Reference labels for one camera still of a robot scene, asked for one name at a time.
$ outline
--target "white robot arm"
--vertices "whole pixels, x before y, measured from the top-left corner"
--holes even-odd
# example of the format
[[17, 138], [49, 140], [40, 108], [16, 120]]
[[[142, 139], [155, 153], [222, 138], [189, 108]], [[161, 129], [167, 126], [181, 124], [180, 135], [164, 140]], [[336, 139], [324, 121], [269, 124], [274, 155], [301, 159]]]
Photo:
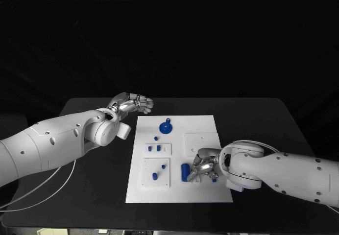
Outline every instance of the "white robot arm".
[[151, 99], [118, 94], [106, 108], [40, 121], [0, 141], [0, 187], [20, 177], [54, 169], [86, 152], [106, 146], [114, 137], [125, 139], [129, 126], [119, 122], [128, 112], [151, 111]]
[[187, 180], [197, 174], [216, 178], [213, 168], [219, 167], [226, 187], [239, 192], [259, 188], [264, 182], [282, 194], [339, 207], [339, 163], [271, 150], [274, 153], [264, 156], [254, 141], [236, 141], [222, 149], [200, 149]]

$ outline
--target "blue disc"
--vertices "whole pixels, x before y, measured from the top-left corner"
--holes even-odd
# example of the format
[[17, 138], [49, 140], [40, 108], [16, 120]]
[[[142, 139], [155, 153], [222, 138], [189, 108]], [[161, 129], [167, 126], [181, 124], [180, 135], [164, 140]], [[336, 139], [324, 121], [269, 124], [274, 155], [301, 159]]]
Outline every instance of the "blue disc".
[[171, 132], [171, 124], [170, 124], [170, 119], [166, 119], [166, 122], [163, 122], [158, 126], [158, 130], [163, 134], [168, 134]]

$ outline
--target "black table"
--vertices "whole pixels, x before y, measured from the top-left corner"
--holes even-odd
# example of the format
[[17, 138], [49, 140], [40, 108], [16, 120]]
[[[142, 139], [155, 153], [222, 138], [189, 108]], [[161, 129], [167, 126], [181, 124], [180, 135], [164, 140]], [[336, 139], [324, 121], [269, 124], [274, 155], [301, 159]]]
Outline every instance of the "black table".
[[[73, 98], [60, 115], [105, 107], [109, 98]], [[73, 176], [60, 192], [40, 205], [4, 214], [8, 227], [91, 228], [248, 233], [330, 233], [339, 231], [339, 215], [324, 206], [261, 189], [232, 191], [233, 203], [125, 204], [132, 156], [132, 130], [106, 147], [78, 160]], [[213, 115], [220, 146], [235, 140], [261, 141], [278, 150], [313, 155], [282, 102], [275, 98], [155, 98], [150, 115]], [[72, 164], [8, 209], [44, 199], [63, 183]], [[16, 197], [47, 178], [53, 170], [21, 179]]]

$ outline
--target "cable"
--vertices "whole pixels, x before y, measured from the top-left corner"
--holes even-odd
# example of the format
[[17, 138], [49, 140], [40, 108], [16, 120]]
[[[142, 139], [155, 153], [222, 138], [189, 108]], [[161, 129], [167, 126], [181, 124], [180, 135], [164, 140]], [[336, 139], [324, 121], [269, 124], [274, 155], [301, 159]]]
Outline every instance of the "cable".
[[16, 200], [8, 202], [7, 204], [1, 205], [0, 209], [4, 208], [5, 206], [8, 206], [10, 204], [13, 204], [14, 202], [17, 202], [18, 200], [21, 200], [27, 195], [30, 195], [44, 185], [44, 183], [52, 179], [52, 177], [54, 176], [59, 169], [60, 169], [60, 167], [56, 169], [54, 173], [49, 176], [49, 178], [41, 182], [41, 184], [30, 192], [27, 192], [23, 196], [20, 196]]
[[43, 201], [40, 201], [39, 203], [36, 203], [34, 205], [31, 205], [31, 206], [29, 206], [29, 207], [26, 207], [26, 208], [21, 208], [21, 209], [17, 209], [17, 210], [4, 210], [4, 211], [0, 211], [0, 212], [17, 212], [17, 211], [26, 210], [27, 208], [31, 208], [31, 207], [37, 206], [40, 203], [43, 203], [43, 202], [62, 190], [65, 184], [67, 183], [67, 180], [69, 180], [69, 178], [70, 178], [70, 176], [72, 176], [72, 172], [73, 172], [73, 168], [75, 168], [75, 162], [76, 162], [76, 160], [73, 160], [72, 171], [70, 171], [70, 174], [69, 174], [69, 176], [67, 176], [67, 179], [66, 179], [65, 183], [62, 184], [62, 186], [60, 186], [60, 188], [56, 190], [56, 192], [54, 192]]
[[248, 141], [248, 140], [239, 140], [239, 141], [233, 141], [233, 143], [236, 142], [246, 142], [246, 143], [254, 143], [254, 144], [258, 144], [261, 145], [262, 147], [268, 148], [272, 152], [278, 152], [278, 150], [275, 148], [272, 148], [268, 144], [265, 143], [261, 143], [261, 142], [256, 142], [256, 141]]
[[334, 210], [329, 205], [326, 205], [337, 214], [339, 214], [339, 211], [337, 210]]

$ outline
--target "black curtain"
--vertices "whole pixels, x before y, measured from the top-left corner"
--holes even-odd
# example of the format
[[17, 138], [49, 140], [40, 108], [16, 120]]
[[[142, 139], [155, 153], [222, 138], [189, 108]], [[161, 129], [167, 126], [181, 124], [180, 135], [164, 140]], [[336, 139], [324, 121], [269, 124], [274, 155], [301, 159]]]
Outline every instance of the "black curtain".
[[1, 112], [30, 125], [72, 97], [275, 97], [339, 160], [337, 3], [17, 2], [0, 1]]

